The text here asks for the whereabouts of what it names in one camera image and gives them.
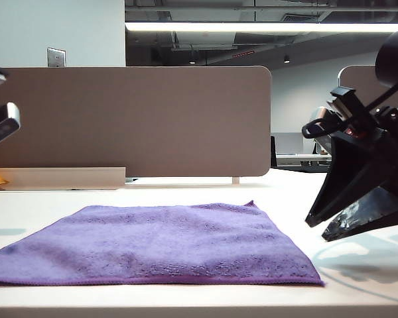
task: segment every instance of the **white wall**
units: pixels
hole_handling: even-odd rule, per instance
[[[124,0],[0,0],[0,66],[125,66]]]
[[[377,52],[325,60],[271,71],[271,131],[300,132],[312,112],[326,106],[330,91],[338,85],[338,73],[349,65],[375,63]],[[304,140],[304,153],[311,153],[313,141]]]

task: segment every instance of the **towel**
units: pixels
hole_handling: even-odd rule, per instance
[[[253,201],[85,207],[2,248],[0,283],[322,285]]]

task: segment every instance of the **office desk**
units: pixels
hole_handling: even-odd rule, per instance
[[[276,154],[277,165],[297,165],[301,166],[303,162],[317,163],[318,161],[331,161],[329,154]]]
[[[324,174],[140,179],[115,191],[0,191],[0,248],[86,205],[244,204],[251,199],[311,258],[325,287],[0,287],[0,317],[398,317],[398,226],[335,242],[303,221]]]

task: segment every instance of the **fluorescent light fixture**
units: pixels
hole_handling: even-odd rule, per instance
[[[189,23],[126,22],[130,31],[175,32],[384,32],[398,31],[397,23]]]

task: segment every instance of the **light switch plate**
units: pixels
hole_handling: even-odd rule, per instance
[[[57,48],[47,48],[47,66],[63,68],[66,66],[66,51]]]

